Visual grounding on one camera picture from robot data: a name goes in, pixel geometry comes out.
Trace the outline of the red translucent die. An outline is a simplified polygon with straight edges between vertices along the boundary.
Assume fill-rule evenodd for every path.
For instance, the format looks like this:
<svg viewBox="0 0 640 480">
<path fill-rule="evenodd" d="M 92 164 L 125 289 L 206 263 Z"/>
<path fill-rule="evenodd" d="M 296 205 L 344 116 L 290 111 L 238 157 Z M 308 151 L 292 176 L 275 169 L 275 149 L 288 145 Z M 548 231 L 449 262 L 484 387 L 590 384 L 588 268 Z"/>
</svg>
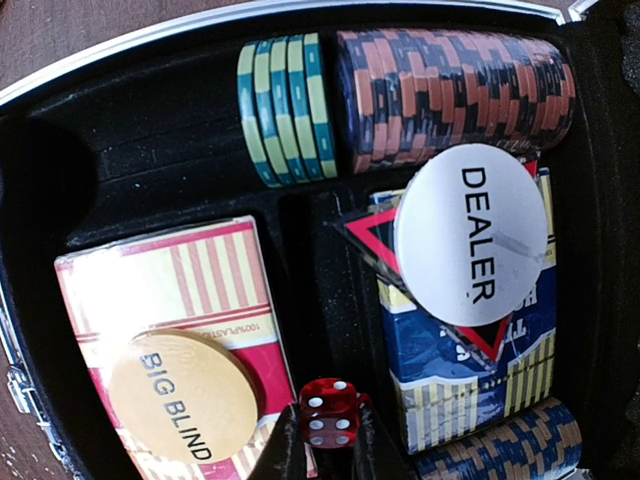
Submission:
<svg viewBox="0 0 640 480">
<path fill-rule="evenodd" d="M 371 403 L 366 393 L 339 378 L 319 378 L 299 393 L 300 426 L 313 448 L 342 449 L 355 444 L 361 411 Z"/>
</svg>

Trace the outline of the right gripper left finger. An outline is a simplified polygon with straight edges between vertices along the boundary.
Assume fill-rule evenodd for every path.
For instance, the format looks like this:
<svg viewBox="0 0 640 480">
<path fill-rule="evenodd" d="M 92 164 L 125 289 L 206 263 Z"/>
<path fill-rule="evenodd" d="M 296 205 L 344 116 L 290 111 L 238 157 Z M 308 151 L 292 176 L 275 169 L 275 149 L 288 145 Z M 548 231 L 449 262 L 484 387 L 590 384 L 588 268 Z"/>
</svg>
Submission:
<svg viewBox="0 0 640 480">
<path fill-rule="evenodd" d="M 299 405 L 293 403 L 282 410 L 252 470 L 252 480 L 305 480 L 306 462 Z"/>
</svg>

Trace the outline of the red playing card box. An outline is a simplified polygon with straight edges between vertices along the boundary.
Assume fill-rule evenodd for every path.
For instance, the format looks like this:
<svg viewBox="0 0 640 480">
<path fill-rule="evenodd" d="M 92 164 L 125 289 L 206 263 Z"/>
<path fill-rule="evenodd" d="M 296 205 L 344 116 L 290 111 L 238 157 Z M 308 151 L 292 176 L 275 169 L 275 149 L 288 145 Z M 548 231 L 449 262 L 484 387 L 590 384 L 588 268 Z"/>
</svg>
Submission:
<svg viewBox="0 0 640 480">
<path fill-rule="evenodd" d="M 57 258 L 75 339 L 125 450 L 145 479 L 246 479 L 295 394 L 250 216 L 172 229 Z M 212 340 L 246 368 L 259 400 L 253 436 L 206 464 L 156 456 L 122 426 L 107 387 L 134 337 L 179 330 Z"/>
</svg>

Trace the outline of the yellow big blind button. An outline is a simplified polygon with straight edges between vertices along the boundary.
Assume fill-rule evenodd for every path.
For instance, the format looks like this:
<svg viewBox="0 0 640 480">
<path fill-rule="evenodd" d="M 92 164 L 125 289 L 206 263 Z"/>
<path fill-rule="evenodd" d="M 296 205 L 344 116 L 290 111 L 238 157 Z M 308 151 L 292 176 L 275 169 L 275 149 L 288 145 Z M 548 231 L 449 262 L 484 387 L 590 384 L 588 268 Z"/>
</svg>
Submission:
<svg viewBox="0 0 640 480">
<path fill-rule="evenodd" d="M 246 368 L 222 345 L 179 330 L 130 340 L 107 387 L 115 416 L 151 453 L 184 463 L 225 460 L 259 419 Z"/>
</svg>

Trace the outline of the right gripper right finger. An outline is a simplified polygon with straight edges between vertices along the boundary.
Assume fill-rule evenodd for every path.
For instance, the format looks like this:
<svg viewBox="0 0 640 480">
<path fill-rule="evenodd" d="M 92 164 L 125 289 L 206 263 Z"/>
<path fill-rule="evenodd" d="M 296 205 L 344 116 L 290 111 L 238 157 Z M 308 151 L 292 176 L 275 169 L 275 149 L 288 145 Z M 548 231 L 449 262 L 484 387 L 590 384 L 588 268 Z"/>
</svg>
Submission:
<svg viewBox="0 0 640 480">
<path fill-rule="evenodd" d="M 353 446 L 352 478 L 414 479 L 415 475 L 410 472 L 373 405 L 360 401 L 358 413 L 359 427 Z"/>
</svg>

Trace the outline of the aluminium poker case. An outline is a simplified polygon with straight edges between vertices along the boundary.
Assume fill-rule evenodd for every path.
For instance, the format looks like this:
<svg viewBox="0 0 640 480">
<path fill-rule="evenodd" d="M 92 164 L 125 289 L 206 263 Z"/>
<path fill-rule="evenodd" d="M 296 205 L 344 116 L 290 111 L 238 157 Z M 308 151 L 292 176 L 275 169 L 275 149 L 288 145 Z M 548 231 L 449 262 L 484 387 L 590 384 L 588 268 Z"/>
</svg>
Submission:
<svg viewBox="0 0 640 480">
<path fill-rule="evenodd" d="M 1 338 L 77 479 L 639 475 L 639 5 L 254 1 L 1 93 Z"/>
</svg>

